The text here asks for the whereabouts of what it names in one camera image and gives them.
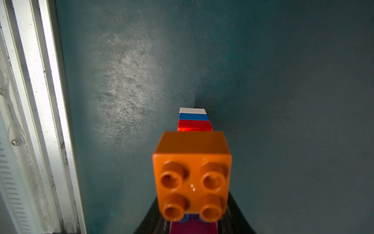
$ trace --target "red lego brick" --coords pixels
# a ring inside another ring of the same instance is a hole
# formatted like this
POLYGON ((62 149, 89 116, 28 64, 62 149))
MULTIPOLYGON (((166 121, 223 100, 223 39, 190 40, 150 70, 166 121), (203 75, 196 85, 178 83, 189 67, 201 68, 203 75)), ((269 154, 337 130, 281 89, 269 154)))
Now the red lego brick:
POLYGON ((187 222, 171 222, 170 234, 217 234, 218 224, 205 223, 199 219, 189 219, 187 222))
POLYGON ((186 131, 213 131, 213 128, 210 121, 180 119, 178 121, 178 132, 186 131))

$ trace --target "scratched surface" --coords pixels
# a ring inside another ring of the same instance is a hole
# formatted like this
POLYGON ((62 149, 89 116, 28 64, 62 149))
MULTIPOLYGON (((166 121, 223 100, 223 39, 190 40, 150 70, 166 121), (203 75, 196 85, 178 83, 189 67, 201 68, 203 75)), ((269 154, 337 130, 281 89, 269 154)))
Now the scratched surface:
POLYGON ((57 1, 90 234, 131 233, 151 154, 205 108, 259 234, 374 232, 370 1, 57 1))

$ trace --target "blue lego brick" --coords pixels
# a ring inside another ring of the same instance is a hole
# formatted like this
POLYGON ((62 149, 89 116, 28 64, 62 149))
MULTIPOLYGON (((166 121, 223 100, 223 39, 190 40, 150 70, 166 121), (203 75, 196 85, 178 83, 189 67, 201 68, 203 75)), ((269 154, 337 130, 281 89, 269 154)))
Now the blue lego brick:
POLYGON ((190 114, 190 113, 179 113, 179 119, 184 119, 184 120, 207 120, 208 115, 205 114, 190 114))

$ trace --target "stacked lego bricks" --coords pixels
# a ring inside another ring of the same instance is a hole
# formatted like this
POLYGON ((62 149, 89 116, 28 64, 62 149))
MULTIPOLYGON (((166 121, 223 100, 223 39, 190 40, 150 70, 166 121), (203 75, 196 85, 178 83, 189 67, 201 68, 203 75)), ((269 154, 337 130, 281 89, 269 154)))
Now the stacked lego bricks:
POLYGON ((179 110, 178 131, 213 131, 205 109, 183 108, 179 110))

